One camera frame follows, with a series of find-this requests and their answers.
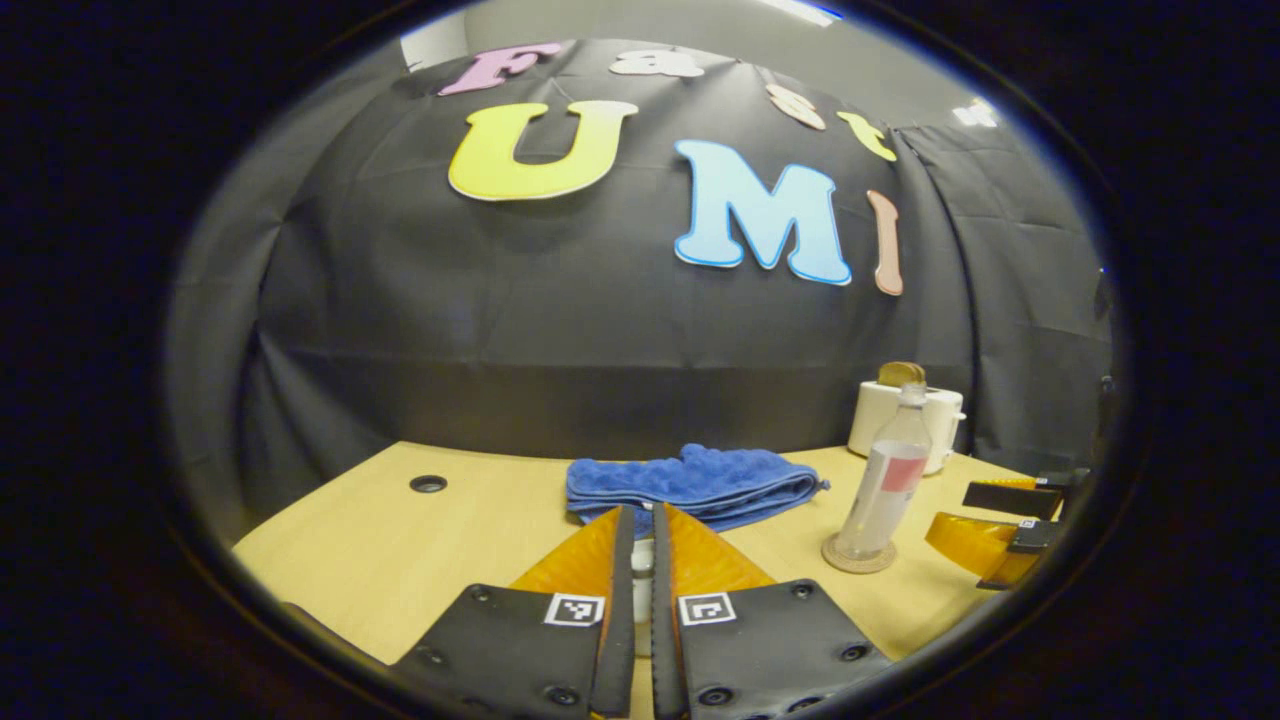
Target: table surface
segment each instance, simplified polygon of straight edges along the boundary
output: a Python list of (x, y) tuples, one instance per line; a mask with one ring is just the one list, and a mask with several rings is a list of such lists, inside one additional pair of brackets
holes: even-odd
[[(851, 575), (828, 565), (822, 542), (840, 530), (865, 460), (845, 447), (783, 454), (831, 480), (805, 505), (722, 537), (778, 582), (817, 580), (886, 655), (899, 660), (989, 600), (978, 578), (924, 542), (938, 511), (963, 507), (972, 480), (1024, 477), (952, 455), (920, 482), (893, 536), (886, 570)], [(564, 510), (571, 460), (516, 457), (398, 442), (326, 483), (241, 539), (236, 557), (276, 598), (293, 602), (378, 660), (392, 664), (471, 583), (507, 585), (581, 524)], [(435, 493), (410, 489), (440, 475)], [(632, 717), (653, 715), (649, 661), (637, 659)]]

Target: blue towel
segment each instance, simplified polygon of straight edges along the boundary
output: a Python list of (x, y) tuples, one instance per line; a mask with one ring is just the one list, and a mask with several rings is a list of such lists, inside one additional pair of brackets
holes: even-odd
[(584, 523), (617, 505), (636, 507), (637, 538), (653, 530), (646, 503), (669, 502), (721, 532), (803, 505), (829, 487), (813, 468), (768, 450), (721, 451), (696, 443), (682, 447), (680, 460), (575, 460), (564, 483), (568, 510)]

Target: letter m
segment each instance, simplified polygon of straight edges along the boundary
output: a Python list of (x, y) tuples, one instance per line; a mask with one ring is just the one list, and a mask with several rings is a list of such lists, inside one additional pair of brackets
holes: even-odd
[(787, 165), (769, 192), (732, 147), (681, 140), (676, 152), (689, 159), (694, 172), (692, 227), (676, 241), (677, 258), (694, 265), (737, 266), (744, 251), (730, 229), (732, 211), (762, 268), (778, 264), (795, 227), (795, 250), (787, 255), (791, 272), (808, 281), (849, 284), (852, 272), (840, 255), (831, 208), (836, 183), (829, 177)]

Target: letter u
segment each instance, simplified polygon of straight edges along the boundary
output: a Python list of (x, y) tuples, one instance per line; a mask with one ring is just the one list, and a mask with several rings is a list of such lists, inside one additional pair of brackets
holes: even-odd
[(541, 102), (518, 102), (471, 113), (471, 129), (449, 164), (449, 184), (467, 197), (490, 201), (535, 200), (582, 190), (613, 167), (622, 118), (640, 109), (612, 100), (573, 102), (568, 111), (581, 119), (568, 154), (539, 165), (516, 161), (516, 143), (525, 127), (545, 111)]

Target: clear water bottle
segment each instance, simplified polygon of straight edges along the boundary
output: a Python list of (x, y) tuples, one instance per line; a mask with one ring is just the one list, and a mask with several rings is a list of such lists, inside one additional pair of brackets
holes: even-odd
[(933, 445), (924, 425), (924, 389), (904, 384), (897, 413), (872, 439), (858, 497), (835, 541), (849, 560), (870, 560), (888, 547), (924, 475)]

